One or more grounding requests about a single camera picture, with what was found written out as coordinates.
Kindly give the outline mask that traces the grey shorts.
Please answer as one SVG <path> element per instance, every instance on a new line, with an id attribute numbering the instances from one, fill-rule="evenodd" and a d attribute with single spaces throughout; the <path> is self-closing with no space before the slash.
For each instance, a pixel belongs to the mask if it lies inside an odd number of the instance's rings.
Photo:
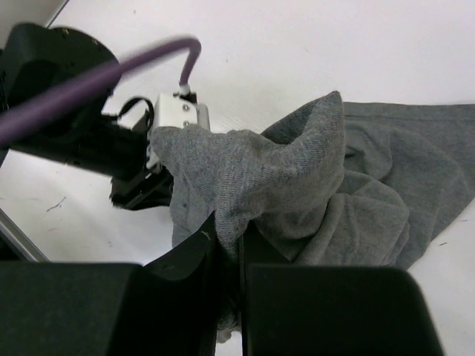
<path id="1" fill-rule="evenodd" d="M 248 224 L 299 265 L 407 269 L 474 199 L 473 105 L 352 103 L 333 91 L 261 133 L 164 127 L 151 144 L 174 178 L 173 244 L 215 217 L 219 343 L 240 329 Z"/>

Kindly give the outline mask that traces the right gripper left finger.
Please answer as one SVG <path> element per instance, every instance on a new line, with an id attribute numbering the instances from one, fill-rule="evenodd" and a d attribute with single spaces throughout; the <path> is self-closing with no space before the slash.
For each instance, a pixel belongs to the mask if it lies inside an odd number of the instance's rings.
<path id="1" fill-rule="evenodd" d="M 213 355 L 214 217 L 145 265 L 1 263 L 3 355 Z"/>

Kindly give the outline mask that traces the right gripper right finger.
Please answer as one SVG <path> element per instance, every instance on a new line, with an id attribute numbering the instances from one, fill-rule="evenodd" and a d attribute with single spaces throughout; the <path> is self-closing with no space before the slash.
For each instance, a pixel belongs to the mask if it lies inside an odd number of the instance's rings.
<path id="1" fill-rule="evenodd" d="M 245 355 L 442 355 L 422 292 L 387 267 L 297 266 L 250 225 L 239 242 Z"/>

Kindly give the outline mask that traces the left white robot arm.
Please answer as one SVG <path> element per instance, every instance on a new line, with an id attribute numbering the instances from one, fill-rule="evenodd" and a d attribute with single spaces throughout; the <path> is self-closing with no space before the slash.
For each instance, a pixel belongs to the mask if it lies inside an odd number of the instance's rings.
<path id="1" fill-rule="evenodd" d="M 93 37 L 67 27 L 17 24 L 1 50 L 1 110 L 65 82 L 103 62 L 117 59 Z M 111 178 L 111 201 L 138 211 L 167 206 L 173 177 L 146 168 L 148 130 L 154 118 L 149 99 L 129 99 L 115 115 L 102 113 L 117 81 L 98 98 L 65 118 L 13 144 L 12 148 Z"/>

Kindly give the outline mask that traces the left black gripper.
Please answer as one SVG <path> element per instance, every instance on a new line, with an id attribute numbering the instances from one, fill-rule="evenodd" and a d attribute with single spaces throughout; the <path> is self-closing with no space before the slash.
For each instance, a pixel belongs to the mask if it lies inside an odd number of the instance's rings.
<path id="1" fill-rule="evenodd" d="M 146 104 L 146 109 L 135 126 L 121 126 L 119 120 L 140 102 Z M 173 176 L 169 172 L 143 172 L 151 156 L 149 136 L 153 123 L 154 106 L 151 100 L 135 96 L 122 106 L 116 116 L 102 115 L 80 139 L 66 164 L 112 177 L 110 198 L 117 208 L 144 210 L 168 207 Z"/>

